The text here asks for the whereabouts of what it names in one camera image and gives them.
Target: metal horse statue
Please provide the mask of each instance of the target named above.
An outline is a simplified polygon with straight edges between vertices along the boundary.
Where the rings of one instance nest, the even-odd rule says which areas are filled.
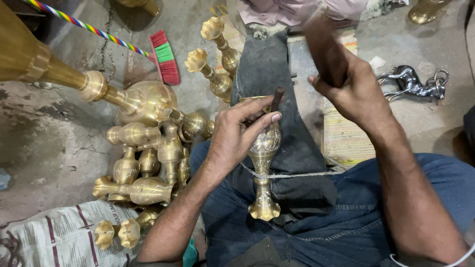
[[[444,73],[446,77],[437,76],[440,72]],[[407,65],[394,67],[393,72],[386,72],[376,77],[380,86],[383,85],[386,80],[395,80],[399,85],[399,91],[384,93],[384,96],[388,96],[388,102],[401,94],[435,96],[438,99],[444,99],[445,84],[448,78],[448,72],[440,69],[436,71],[434,77],[427,80],[426,85],[423,85],[414,68]]]

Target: blue jeans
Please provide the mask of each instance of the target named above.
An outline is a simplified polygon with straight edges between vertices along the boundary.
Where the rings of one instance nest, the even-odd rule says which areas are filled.
[[[208,152],[209,142],[193,148],[192,175]],[[475,169],[455,158],[415,155],[448,212],[464,233],[475,218]],[[208,266],[223,266],[269,236],[282,259],[310,266],[379,266],[394,253],[384,224],[376,159],[359,163],[330,178],[338,190],[329,215],[315,215],[278,228],[254,219],[247,211],[249,196],[224,180],[206,200],[202,216],[209,238]]]

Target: white cable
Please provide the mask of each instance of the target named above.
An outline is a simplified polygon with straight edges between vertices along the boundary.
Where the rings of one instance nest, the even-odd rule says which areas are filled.
[[[475,251],[475,242],[474,242],[472,248],[471,248],[465,255],[463,255],[463,257],[461,257],[460,260],[458,260],[458,261],[456,261],[456,262],[454,262],[454,263],[452,263],[452,264],[446,265],[446,266],[444,266],[444,267],[455,267],[455,266],[459,265],[459,264],[462,263],[464,260],[466,260],[474,251]],[[404,265],[404,264],[399,263],[398,261],[396,261],[396,260],[393,258],[393,256],[395,256],[395,255],[396,255],[396,254],[391,254],[391,255],[389,255],[389,257],[392,259],[392,261],[394,261],[394,263],[396,263],[397,265],[399,265],[399,266],[401,266],[401,267],[409,267],[409,266],[406,266],[406,265]]]

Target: man's right hand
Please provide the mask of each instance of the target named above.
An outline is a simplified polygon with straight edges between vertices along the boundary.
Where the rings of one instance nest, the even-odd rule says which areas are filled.
[[[333,88],[310,76],[308,81],[333,103],[338,112],[368,135],[380,134],[396,121],[368,62],[343,48],[348,61],[347,86]]]

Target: colorful striped pole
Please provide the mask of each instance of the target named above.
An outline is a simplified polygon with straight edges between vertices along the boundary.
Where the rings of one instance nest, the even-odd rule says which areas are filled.
[[[83,23],[83,22],[80,21],[80,20],[77,20],[77,19],[75,19],[75,18],[73,18],[73,17],[71,17],[71,16],[68,16],[68,15],[66,15],[65,13],[63,13],[63,12],[61,12],[61,11],[59,11],[59,10],[56,10],[56,9],[50,7],[50,6],[47,6],[47,5],[45,5],[45,4],[42,4],[42,3],[40,3],[40,2],[38,2],[38,1],[36,1],[36,0],[23,0],[23,1],[26,2],[26,3],[28,3],[28,4],[31,4],[31,5],[35,6],[37,9],[40,9],[40,10],[42,10],[42,11],[44,11],[44,12],[51,13],[51,14],[55,15],[56,17],[60,18],[60,19],[64,19],[64,20],[66,20],[67,22],[71,22],[71,23],[73,23],[73,24],[76,25],[76,26],[79,26],[79,27],[81,27],[81,28],[87,29],[88,31],[90,31],[90,32],[92,32],[92,33],[95,33],[95,34],[97,34],[97,35],[99,35],[99,36],[101,36],[101,37],[103,37],[103,38],[105,38],[105,39],[107,39],[107,40],[110,40],[110,41],[112,41],[112,42],[114,42],[114,43],[116,43],[116,44],[119,44],[119,45],[121,45],[121,46],[123,46],[123,47],[126,47],[126,48],[128,48],[128,49],[130,49],[130,50],[132,50],[132,51],[134,51],[134,52],[136,52],[136,53],[139,53],[139,54],[141,54],[141,55],[143,55],[143,56],[149,57],[149,53],[147,53],[147,52],[145,52],[145,51],[143,51],[143,50],[141,50],[141,49],[139,49],[139,48],[136,48],[135,46],[133,46],[133,45],[131,45],[131,44],[128,44],[128,43],[126,43],[126,42],[120,40],[120,39],[117,38],[117,37],[114,37],[114,36],[112,36],[112,35],[110,35],[110,34],[107,34],[107,33],[103,32],[103,31],[99,30],[99,29],[96,29],[96,28],[92,27],[92,26],[89,25],[89,24]]]

